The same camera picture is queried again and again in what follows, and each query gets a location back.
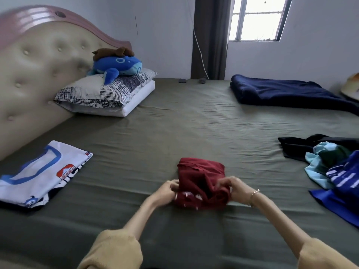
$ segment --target person's left hand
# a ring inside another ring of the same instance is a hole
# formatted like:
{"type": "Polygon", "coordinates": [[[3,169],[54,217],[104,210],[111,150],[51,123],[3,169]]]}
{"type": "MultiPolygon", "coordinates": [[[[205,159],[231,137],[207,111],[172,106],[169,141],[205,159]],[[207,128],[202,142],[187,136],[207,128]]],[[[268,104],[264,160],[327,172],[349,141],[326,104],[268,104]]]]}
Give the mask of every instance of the person's left hand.
{"type": "Polygon", "coordinates": [[[178,190],[178,179],[166,181],[155,193],[149,198],[154,202],[156,207],[164,206],[170,203],[176,196],[178,190]]]}

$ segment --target window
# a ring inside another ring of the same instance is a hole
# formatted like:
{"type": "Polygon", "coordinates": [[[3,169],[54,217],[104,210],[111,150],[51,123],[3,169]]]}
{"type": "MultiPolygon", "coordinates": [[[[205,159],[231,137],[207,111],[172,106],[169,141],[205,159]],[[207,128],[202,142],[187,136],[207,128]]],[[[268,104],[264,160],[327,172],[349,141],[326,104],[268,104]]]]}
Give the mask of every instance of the window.
{"type": "Polygon", "coordinates": [[[230,41],[279,41],[292,0],[234,0],[230,41]]]}

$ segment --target tufted headboard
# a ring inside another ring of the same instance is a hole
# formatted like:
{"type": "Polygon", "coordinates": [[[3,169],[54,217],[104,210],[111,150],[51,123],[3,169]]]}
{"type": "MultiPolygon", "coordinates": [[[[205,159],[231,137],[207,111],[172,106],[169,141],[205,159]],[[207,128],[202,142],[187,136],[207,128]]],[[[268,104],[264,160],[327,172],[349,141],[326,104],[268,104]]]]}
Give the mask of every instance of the tufted headboard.
{"type": "Polygon", "coordinates": [[[0,160],[71,117],[52,102],[56,92],[85,76],[92,51],[121,46],[131,49],[63,8],[0,15],[0,160]]]}

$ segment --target patterned pillow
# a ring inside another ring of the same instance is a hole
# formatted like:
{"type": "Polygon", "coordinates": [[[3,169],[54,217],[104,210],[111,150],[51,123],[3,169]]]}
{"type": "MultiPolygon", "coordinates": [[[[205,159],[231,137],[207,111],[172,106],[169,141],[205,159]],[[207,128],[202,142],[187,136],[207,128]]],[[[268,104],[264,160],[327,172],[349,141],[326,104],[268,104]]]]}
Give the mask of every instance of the patterned pillow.
{"type": "Polygon", "coordinates": [[[142,69],[136,75],[119,76],[109,85],[103,84],[105,79],[102,74],[87,76],[60,90],[55,101],[92,108],[121,108],[156,75],[150,69],[142,69]]]}

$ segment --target wall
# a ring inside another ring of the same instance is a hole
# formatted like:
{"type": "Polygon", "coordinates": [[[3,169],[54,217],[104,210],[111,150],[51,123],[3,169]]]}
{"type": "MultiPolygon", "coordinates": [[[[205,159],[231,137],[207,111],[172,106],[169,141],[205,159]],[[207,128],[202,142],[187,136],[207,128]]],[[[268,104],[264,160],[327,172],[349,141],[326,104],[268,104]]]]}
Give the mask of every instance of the wall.
{"type": "Polygon", "coordinates": [[[278,42],[230,42],[225,79],[315,81],[336,91],[359,72],[359,0],[293,0],[278,42]]]}
{"type": "Polygon", "coordinates": [[[106,34],[129,40],[144,67],[190,78],[195,0],[0,0],[0,13],[32,4],[71,10],[106,34]]]}

